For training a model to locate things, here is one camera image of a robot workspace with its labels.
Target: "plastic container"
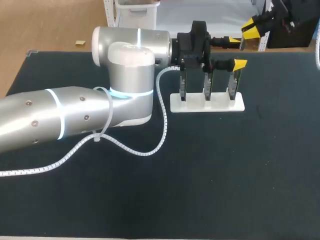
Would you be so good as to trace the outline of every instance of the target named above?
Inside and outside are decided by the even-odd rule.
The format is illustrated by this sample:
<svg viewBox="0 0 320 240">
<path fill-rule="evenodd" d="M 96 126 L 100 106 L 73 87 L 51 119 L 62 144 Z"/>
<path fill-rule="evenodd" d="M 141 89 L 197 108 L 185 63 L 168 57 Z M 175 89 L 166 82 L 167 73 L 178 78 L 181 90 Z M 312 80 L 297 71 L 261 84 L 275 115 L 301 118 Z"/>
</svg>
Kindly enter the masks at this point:
<svg viewBox="0 0 320 240">
<path fill-rule="evenodd" d="M 119 14 L 118 27 L 155 30 L 157 7 L 160 2 L 150 1 L 152 2 L 150 4 L 138 4 L 139 1 L 135 1 L 115 0 L 115 7 Z"/>
</svg>

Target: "white wire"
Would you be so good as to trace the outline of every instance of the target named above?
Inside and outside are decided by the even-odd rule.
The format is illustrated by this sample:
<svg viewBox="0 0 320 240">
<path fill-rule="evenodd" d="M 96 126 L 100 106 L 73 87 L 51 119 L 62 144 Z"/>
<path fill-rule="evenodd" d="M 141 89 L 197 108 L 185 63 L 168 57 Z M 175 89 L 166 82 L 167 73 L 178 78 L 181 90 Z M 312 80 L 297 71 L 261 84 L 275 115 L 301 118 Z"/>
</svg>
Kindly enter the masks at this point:
<svg viewBox="0 0 320 240">
<path fill-rule="evenodd" d="M 320 24 L 318 26 L 318 32 L 316 35 L 316 42 L 315 42 L 315 63 L 318 70 L 320 70 Z"/>
<path fill-rule="evenodd" d="M 102 87 L 102 86 L 96 86 L 94 88 L 94 90 L 98 90 L 98 89 L 102 89 L 105 92 L 105 94 L 106 94 L 106 96 L 107 96 L 107 98 L 109 100 L 109 115 L 108 115 L 108 119 L 107 119 L 106 124 L 104 125 L 104 128 L 102 129 L 102 131 L 97 136 L 94 137 L 93 140 L 95 142 L 100 142 L 100 138 L 107 131 L 107 128 L 109 127 L 109 125 L 111 123 L 111 120 L 112 120 L 112 117 L 114 115 L 114 102 L 112 101 L 112 96 L 110 95 L 109 91 L 107 89 L 105 89 L 104 87 Z"/>
<path fill-rule="evenodd" d="M 159 144 L 155 147 L 155 149 L 153 149 L 152 151 L 149 151 L 149 152 L 139 152 L 139 151 L 135 151 L 135 150 L 125 146 L 124 144 L 122 144 L 121 142 L 119 142 L 118 140 L 114 139 L 113 137 L 111 137 L 109 135 L 103 134 L 101 137 L 111 141 L 112 143 L 116 144 L 118 147 L 126 150 L 127 152 L 134 154 L 134 155 L 137 155 L 137 156 L 146 157 L 146 156 L 150 156 L 150 155 L 156 153 L 165 142 L 165 139 L 167 136 L 167 127 L 168 127 L 166 108 L 165 108 L 165 104 L 164 104 L 164 101 L 163 101 L 163 98 L 162 98 L 161 92 L 160 92 L 160 78 L 166 72 L 179 71 L 179 70 L 180 70 L 180 68 L 178 66 L 167 67 L 167 68 L 163 69 L 161 72 L 159 72 L 159 74 L 156 76 L 156 82 L 155 82 L 156 92 L 158 94 L 159 102 L 161 105 L 161 110 L 163 113 L 163 134 L 162 134 L 162 137 L 161 137 Z M 51 170 L 61 166 L 62 164 L 64 164 L 67 160 L 70 159 L 70 157 L 73 154 L 75 154 L 75 152 L 79 148 L 81 148 L 82 145 L 84 145 L 90 139 L 97 137 L 99 134 L 100 133 L 93 133 L 93 134 L 90 134 L 90 135 L 84 137 L 63 158 L 61 158 L 59 161 L 57 161 L 53 164 L 50 164 L 48 166 L 43 166 L 43 167 L 31 168 L 31 169 L 0 171 L 0 177 L 32 175 L 32 174 L 40 174 L 40 173 L 45 173 L 45 172 L 51 171 Z"/>
</svg>

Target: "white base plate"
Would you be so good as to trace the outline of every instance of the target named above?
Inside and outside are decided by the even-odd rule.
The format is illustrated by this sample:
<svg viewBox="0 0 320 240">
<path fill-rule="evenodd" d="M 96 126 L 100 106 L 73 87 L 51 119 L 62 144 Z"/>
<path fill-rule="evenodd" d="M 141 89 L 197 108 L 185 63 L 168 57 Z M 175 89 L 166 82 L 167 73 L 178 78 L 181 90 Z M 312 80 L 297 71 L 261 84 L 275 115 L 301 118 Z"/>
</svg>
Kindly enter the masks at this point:
<svg viewBox="0 0 320 240">
<path fill-rule="evenodd" d="M 245 104 L 240 92 L 234 101 L 228 92 L 212 92 L 210 101 L 205 100 L 203 92 L 187 92 L 186 101 L 181 101 L 180 93 L 171 94 L 170 109 L 172 113 L 243 112 Z"/>
</svg>

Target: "brown floor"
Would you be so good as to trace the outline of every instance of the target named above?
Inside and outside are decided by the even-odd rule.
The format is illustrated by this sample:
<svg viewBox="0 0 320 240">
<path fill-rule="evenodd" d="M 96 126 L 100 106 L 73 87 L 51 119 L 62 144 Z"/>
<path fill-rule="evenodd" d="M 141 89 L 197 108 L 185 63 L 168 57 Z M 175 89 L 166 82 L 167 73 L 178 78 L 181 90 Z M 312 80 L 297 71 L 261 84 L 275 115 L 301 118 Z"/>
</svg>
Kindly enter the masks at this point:
<svg viewBox="0 0 320 240">
<path fill-rule="evenodd" d="M 103 0 L 0 0 L 0 98 L 28 50 L 89 52 L 96 26 L 107 26 Z M 75 46 L 76 40 L 86 41 L 85 46 Z M 253 43 L 246 51 L 255 47 Z M 310 48 L 277 51 L 313 49 L 314 43 Z"/>
</svg>

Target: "dark table mat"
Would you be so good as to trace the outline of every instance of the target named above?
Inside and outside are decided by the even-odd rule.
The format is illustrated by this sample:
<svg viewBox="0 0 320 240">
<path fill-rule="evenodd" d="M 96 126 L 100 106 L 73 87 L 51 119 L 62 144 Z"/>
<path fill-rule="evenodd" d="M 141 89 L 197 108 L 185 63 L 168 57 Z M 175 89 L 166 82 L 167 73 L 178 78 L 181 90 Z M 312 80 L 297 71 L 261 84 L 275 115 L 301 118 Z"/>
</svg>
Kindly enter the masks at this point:
<svg viewBox="0 0 320 240">
<path fill-rule="evenodd" d="M 218 53 L 214 57 L 235 57 Z M 179 73 L 163 76 L 167 139 L 150 157 L 102 140 L 53 171 L 0 178 L 0 235 L 103 238 L 266 239 L 320 237 L 320 72 L 311 53 L 241 53 L 245 112 L 171 113 Z M 91 53 L 39 52 L 8 94 L 65 86 L 109 86 Z M 215 74 L 225 91 L 228 74 Z M 192 71 L 188 90 L 201 91 Z M 151 120 L 108 134 L 148 151 L 162 134 Z M 41 167 L 83 136 L 0 155 L 0 170 Z"/>
</svg>

